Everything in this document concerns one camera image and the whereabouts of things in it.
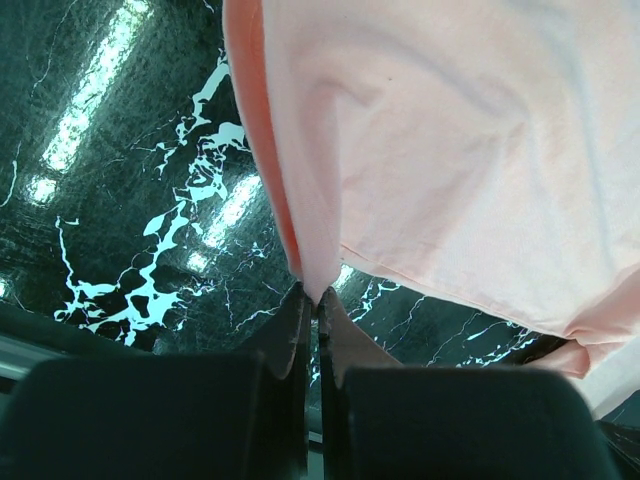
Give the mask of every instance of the black marble surface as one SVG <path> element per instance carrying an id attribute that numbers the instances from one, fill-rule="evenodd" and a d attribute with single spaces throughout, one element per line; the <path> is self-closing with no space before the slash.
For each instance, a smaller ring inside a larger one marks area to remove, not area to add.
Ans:
<path id="1" fill-rule="evenodd" d="M 1 300 L 158 354 L 236 347 L 294 279 L 221 3 L 3 1 L 0 36 Z M 335 286 L 402 362 L 520 364 L 558 345 L 349 267 Z"/>

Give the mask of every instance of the towel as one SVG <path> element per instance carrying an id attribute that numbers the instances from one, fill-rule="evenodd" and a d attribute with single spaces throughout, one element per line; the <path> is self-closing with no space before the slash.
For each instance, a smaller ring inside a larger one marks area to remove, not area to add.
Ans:
<path id="1" fill-rule="evenodd" d="M 569 377 L 637 351 L 637 0 L 226 0 L 224 34 L 312 299 L 344 262 L 569 339 Z"/>

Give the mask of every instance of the pink fabric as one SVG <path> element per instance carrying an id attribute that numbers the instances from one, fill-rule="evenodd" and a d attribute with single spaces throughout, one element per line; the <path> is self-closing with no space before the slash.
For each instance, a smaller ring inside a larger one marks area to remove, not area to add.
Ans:
<path id="1" fill-rule="evenodd" d="M 637 2 L 224 6 L 241 118 L 314 300 L 342 258 L 570 339 L 540 365 L 575 377 L 631 345 Z"/>

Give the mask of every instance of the pink cloth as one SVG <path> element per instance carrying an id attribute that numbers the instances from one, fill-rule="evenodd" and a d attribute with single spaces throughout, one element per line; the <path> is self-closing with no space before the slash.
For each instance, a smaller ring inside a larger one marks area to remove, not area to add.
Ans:
<path id="1" fill-rule="evenodd" d="M 314 300 L 342 258 L 570 339 L 539 364 L 571 376 L 637 350 L 637 2 L 224 8 L 240 115 Z"/>

